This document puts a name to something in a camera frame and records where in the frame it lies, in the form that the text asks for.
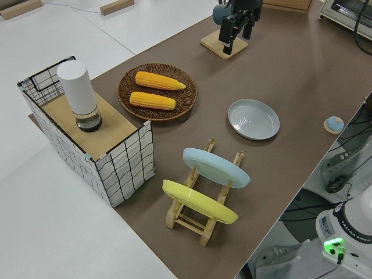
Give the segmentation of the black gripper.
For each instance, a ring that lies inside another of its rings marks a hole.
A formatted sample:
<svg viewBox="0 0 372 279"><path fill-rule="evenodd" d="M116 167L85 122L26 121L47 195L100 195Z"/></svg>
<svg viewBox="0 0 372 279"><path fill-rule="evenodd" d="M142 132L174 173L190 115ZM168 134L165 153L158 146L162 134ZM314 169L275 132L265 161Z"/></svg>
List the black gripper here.
<svg viewBox="0 0 372 279"><path fill-rule="evenodd" d="M243 29L242 37L246 40L251 38L252 29L259 21L263 1L262 0L236 0L231 1L232 15L224 16L221 21L219 40L223 43L223 52L230 55L236 36Z"/></svg>

